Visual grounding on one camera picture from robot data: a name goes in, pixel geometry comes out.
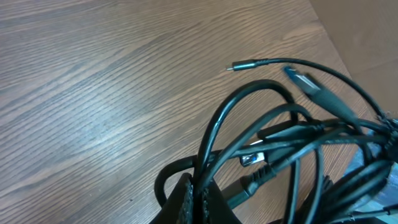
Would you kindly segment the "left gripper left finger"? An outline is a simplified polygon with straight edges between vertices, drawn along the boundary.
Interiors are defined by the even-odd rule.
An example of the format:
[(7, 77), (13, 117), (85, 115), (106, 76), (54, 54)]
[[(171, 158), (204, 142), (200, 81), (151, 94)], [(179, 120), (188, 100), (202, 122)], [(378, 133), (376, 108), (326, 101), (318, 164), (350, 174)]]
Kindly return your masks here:
[(193, 204), (191, 175), (184, 173), (150, 224), (192, 224)]

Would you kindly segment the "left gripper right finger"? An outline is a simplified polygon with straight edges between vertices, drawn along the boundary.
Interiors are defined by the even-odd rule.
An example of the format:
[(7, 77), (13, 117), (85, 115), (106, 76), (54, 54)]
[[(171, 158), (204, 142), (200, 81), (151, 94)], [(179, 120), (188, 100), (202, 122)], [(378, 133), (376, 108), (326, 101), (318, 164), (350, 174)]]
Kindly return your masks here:
[(202, 224), (241, 224), (215, 182), (201, 193), (200, 212)]

